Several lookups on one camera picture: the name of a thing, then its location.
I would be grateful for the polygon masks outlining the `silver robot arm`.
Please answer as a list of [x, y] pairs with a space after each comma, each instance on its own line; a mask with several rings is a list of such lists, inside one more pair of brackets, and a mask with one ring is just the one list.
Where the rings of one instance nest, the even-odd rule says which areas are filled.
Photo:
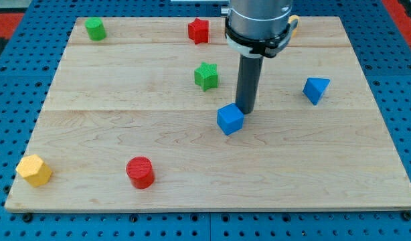
[[298, 25], [292, 8], [292, 0], [229, 1], [225, 36], [240, 54], [235, 104], [243, 114], [254, 110], [263, 59], [283, 51]]

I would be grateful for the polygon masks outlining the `yellow block behind arm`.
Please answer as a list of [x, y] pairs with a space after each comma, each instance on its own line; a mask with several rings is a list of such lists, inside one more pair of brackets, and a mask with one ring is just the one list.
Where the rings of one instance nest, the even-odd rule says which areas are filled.
[[296, 36], [299, 20], [300, 20], [300, 17], [298, 15], [292, 15], [289, 17], [288, 23], [290, 24], [290, 27], [291, 27], [291, 37]]

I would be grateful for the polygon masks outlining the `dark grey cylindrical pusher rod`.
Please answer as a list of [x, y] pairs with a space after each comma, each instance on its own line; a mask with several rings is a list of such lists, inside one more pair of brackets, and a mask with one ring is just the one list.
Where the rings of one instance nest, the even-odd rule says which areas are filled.
[[240, 56], [235, 104], [243, 114], [250, 114], [254, 109], [262, 62], [263, 57]]

